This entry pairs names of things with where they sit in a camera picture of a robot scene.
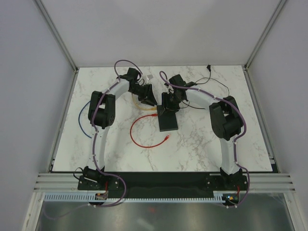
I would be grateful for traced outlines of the black network switch box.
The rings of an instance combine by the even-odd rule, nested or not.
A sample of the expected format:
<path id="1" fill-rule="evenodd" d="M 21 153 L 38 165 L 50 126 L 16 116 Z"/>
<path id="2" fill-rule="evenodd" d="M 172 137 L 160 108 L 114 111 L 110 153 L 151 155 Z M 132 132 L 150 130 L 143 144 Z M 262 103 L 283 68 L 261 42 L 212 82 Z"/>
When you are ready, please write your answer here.
<path id="1" fill-rule="evenodd" d="M 160 132 L 178 130 L 176 113 L 174 116 L 158 116 L 159 130 Z"/>

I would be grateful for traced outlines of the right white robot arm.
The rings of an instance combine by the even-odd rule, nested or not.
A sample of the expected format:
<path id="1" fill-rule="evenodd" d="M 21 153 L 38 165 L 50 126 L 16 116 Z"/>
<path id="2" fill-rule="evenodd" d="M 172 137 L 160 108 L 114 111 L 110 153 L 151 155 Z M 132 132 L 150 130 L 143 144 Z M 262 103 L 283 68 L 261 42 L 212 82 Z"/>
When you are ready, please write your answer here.
<path id="1" fill-rule="evenodd" d="M 236 141 L 241 136 L 242 128 L 246 129 L 246 123 L 234 97 L 221 99 L 200 88 L 186 87 L 176 88 L 172 93 L 163 92 L 161 97 L 162 103 L 157 106 L 161 132 L 179 129 L 176 112 L 180 110 L 182 101 L 191 100 L 203 108 L 208 107 L 211 128 L 221 146 L 220 184 L 226 190 L 235 187 L 243 176 L 237 161 Z"/>

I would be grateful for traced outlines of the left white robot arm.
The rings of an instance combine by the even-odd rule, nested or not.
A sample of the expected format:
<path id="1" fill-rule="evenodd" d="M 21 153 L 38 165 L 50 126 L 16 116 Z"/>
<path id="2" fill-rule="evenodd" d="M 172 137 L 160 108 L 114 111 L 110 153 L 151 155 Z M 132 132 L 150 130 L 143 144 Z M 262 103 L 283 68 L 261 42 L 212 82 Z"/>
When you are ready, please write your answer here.
<path id="1" fill-rule="evenodd" d="M 147 105 L 156 106 L 157 101 L 151 84 L 141 84 L 142 74 L 133 69 L 116 78 L 114 84 L 104 91 L 91 95 L 88 119 L 92 125 L 91 151 L 88 162 L 78 180 L 78 190 L 103 190 L 110 174 L 104 172 L 105 147 L 110 127 L 116 118 L 116 100 L 130 92 Z"/>

